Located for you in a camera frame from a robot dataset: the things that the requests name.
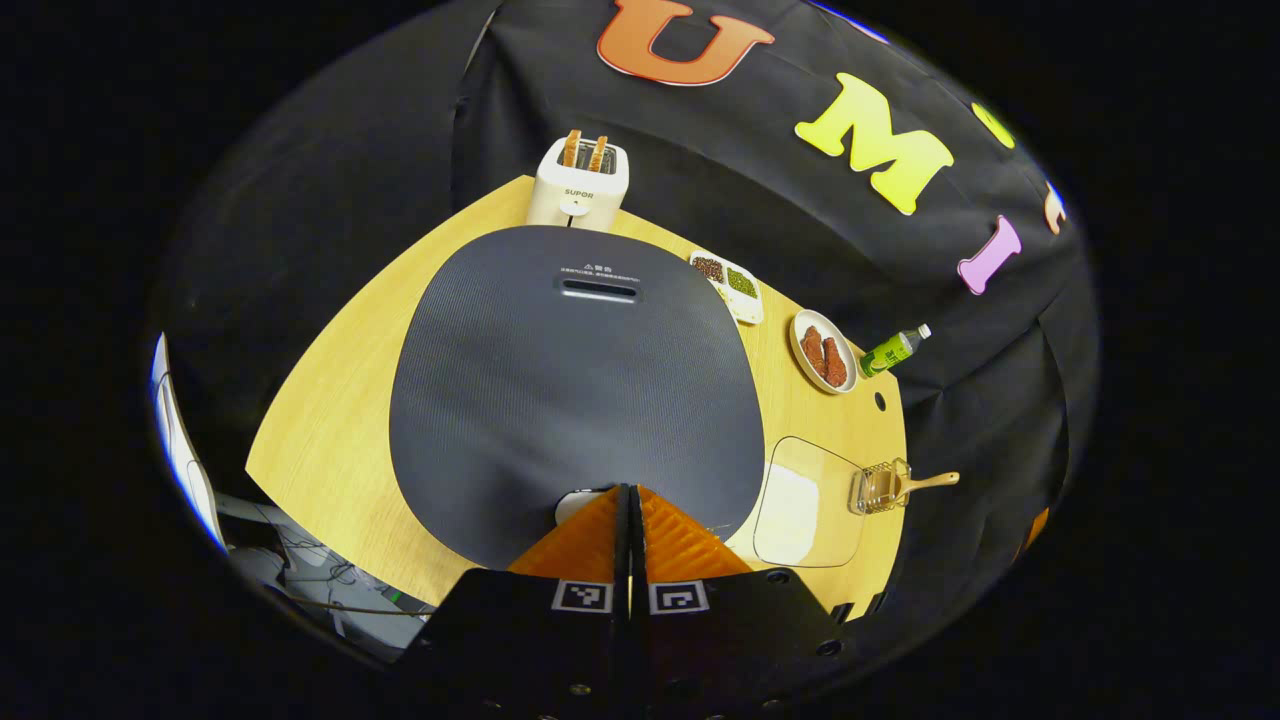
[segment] white plate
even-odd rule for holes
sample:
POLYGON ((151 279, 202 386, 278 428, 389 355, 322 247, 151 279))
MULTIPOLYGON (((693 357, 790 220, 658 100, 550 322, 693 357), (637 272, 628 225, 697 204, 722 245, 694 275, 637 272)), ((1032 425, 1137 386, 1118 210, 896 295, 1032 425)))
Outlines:
POLYGON ((840 329, 836 324, 823 318, 822 314, 814 313, 813 310, 801 310, 796 313, 795 318, 791 318, 791 354, 796 356, 796 363, 800 364, 800 369, 804 370, 805 377, 809 378, 818 389, 836 395, 845 393, 854 389, 858 384, 858 365, 854 363, 854 350, 849 347, 849 342, 845 341, 845 336, 840 334, 840 329), (813 325, 818 329, 818 334, 823 340, 828 337, 836 338, 836 351, 840 354, 840 359, 845 363, 845 374, 847 379, 845 384, 840 387, 831 387, 827 380, 818 374, 818 370, 813 369, 809 364, 809 359, 805 357, 804 350, 800 347, 800 341, 804 340, 804 332, 813 325))
POLYGON ((730 263, 719 255, 707 252, 705 250, 695 250, 689 256, 689 264, 692 265, 694 260, 699 258, 716 260, 721 264, 722 274, 724 275, 723 282, 716 282, 710 278, 707 278, 707 281, 712 283, 716 292, 718 292, 724 300, 724 304, 728 305, 728 311, 737 322, 746 323, 749 325, 758 325, 764 322, 764 299, 751 297, 750 295, 733 290, 728 284, 728 270, 732 268, 751 281, 751 284, 755 287, 755 293, 759 296, 764 291, 760 288, 760 281, 755 279, 755 275, 753 275, 750 270, 735 263, 730 263))

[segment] plastic bottle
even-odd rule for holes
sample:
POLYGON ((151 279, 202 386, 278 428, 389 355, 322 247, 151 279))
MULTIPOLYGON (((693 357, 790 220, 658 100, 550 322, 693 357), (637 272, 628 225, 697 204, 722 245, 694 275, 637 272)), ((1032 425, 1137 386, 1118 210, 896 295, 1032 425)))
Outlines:
POLYGON ((920 325, 914 331, 902 331, 877 345, 870 352, 858 360, 858 366, 863 369, 863 377, 870 378, 878 375, 915 355, 920 343, 931 334, 933 332, 929 331, 929 325, 920 325))

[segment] beans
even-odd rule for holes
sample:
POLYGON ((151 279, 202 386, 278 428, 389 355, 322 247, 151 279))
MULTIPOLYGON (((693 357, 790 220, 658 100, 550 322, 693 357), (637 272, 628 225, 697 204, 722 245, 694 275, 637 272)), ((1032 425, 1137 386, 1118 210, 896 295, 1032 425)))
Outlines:
POLYGON ((755 293, 755 283, 749 281, 746 275, 739 273, 733 268, 728 269, 728 286, 741 292, 742 295, 746 295, 748 297, 759 297, 755 293))
POLYGON ((696 258, 694 260, 694 268, 707 275, 707 279, 716 281, 718 283, 724 282, 723 266, 710 258, 696 258))

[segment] yellow letter m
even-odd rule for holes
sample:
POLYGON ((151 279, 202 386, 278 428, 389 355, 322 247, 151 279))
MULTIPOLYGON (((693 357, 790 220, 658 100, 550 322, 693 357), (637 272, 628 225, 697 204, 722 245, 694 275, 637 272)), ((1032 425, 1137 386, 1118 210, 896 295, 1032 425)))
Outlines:
POLYGON ((923 129, 893 135, 888 100, 874 87, 849 73, 837 73, 840 96, 812 123, 799 123, 796 135, 832 158, 845 151, 841 138, 852 128, 849 167, 863 172, 893 161, 872 173, 872 187, 904 215, 915 213, 915 199, 945 167, 955 163, 942 141, 923 129))

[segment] black mat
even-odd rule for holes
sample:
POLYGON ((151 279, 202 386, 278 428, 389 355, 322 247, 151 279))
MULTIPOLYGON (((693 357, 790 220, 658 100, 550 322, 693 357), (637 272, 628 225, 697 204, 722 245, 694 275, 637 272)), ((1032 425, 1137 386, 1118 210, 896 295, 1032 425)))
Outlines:
POLYGON ((506 568, 554 527, 561 496, 614 483, 727 538, 759 493, 764 432, 737 324, 685 259, 522 227, 431 279, 396 372, 390 450, 422 525, 506 568))

